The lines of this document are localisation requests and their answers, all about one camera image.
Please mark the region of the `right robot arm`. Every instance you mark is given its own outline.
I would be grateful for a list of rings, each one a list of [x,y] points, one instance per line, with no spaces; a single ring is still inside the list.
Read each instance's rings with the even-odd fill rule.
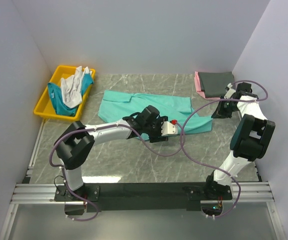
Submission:
[[[206,179],[205,190],[214,195],[229,191],[232,178],[249,163],[261,159],[268,148],[275,122],[268,120],[259,106],[259,98],[252,92],[252,82],[238,81],[228,84],[226,94],[220,99],[213,119],[227,119],[233,112],[240,112],[241,120],[230,142],[230,152],[219,169]]]

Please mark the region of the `mint green polo shirt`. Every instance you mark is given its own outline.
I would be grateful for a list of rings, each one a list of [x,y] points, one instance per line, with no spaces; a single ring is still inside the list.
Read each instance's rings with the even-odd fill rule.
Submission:
[[[161,116],[167,116],[169,120],[177,120],[184,126],[186,134],[199,134],[212,130],[211,116],[194,114],[188,123],[184,124],[194,112],[189,97],[107,90],[99,106],[98,116],[104,122],[112,123],[131,114],[140,113],[147,106],[155,107]]]

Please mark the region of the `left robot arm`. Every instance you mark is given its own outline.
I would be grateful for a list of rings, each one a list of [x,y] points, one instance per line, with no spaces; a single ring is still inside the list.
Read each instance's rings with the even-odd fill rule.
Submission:
[[[168,135],[177,133],[176,126],[161,116],[158,109],[149,105],[122,119],[100,125],[72,123],[54,144],[54,152],[61,160],[63,177],[67,188],[79,196],[85,195],[81,166],[92,147],[114,140],[128,140],[148,135],[150,143],[168,140]]]

